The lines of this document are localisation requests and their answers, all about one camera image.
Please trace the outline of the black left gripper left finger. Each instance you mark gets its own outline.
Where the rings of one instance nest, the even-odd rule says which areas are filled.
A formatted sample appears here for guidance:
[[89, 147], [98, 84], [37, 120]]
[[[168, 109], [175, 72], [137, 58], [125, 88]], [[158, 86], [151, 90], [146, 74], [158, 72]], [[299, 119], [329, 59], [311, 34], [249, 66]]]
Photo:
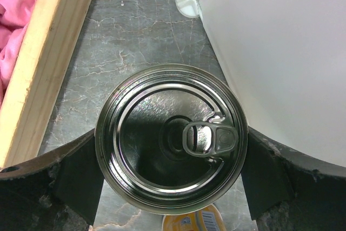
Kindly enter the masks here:
[[94, 131], [1, 170], [1, 230], [88, 230], [104, 176]]

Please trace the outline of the blue white label can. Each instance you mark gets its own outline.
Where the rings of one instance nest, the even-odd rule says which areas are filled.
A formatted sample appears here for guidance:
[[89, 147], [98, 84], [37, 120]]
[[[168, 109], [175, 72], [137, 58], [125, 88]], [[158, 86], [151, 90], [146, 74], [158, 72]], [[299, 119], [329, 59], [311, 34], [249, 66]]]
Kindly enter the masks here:
[[95, 149], [109, 186], [155, 214], [200, 210], [236, 182], [248, 123], [229, 87], [185, 64], [139, 71], [105, 101]]

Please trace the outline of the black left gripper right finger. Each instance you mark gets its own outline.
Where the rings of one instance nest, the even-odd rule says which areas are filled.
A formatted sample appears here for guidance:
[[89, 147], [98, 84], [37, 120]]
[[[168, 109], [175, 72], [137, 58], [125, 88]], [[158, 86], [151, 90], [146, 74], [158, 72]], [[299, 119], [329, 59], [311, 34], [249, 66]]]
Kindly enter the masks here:
[[250, 128], [242, 182], [258, 230], [345, 230], [345, 168]]

